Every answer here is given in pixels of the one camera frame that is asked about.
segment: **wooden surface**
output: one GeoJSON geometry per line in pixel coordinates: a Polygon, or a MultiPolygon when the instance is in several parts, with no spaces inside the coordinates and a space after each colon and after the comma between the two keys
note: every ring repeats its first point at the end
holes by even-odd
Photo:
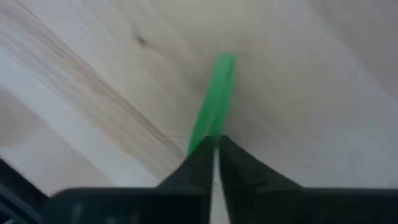
{"type": "Polygon", "coordinates": [[[0,1],[0,156],[47,194],[155,185],[230,51],[234,141],[302,185],[398,187],[397,15],[393,0],[0,1]]]}

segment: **green plastic piece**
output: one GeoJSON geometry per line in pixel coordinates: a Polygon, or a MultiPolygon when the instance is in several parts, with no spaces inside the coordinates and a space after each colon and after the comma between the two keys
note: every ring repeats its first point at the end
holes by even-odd
{"type": "Polygon", "coordinates": [[[235,56],[232,53],[220,54],[214,64],[207,94],[193,126],[188,156],[206,136],[222,135],[234,78],[235,56]]]}

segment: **green strip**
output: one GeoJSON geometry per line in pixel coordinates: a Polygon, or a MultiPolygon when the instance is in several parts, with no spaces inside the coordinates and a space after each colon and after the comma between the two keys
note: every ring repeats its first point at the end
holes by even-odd
{"type": "Polygon", "coordinates": [[[188,156],[206,136],[221,136],[234,77],[235,56],[232,53],[220,54],[213,67],[207,94],[193,126],[188,156]]]}

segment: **light wood board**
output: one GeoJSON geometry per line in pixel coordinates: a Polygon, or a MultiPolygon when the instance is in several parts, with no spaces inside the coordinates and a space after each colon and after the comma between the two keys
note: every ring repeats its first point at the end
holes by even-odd
{"type": "Polygon", "coordinates": [[[304,186],[398,186],[398,5],[0,1],[0,156],[52,194],[154,186],[183,160],[211,64],[225,133],[304,186]]]}

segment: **black plastic jaw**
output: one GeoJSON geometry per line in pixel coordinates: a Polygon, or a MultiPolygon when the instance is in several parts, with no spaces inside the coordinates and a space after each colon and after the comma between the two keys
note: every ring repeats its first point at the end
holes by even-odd
{"type": "Polygon", "coordinates": [[[203,140],[156,188],[61,192],[46,204],[44,224],[207,224],[217,145],[232,224],[398,223],[397,190],[306,189],[222,137],[203,140]]]}
{"type": "Polygon", "coordinates": [[[306,189],[228,137],[220,170],[231,224],[398,223],[398,190],[306,189]]]}

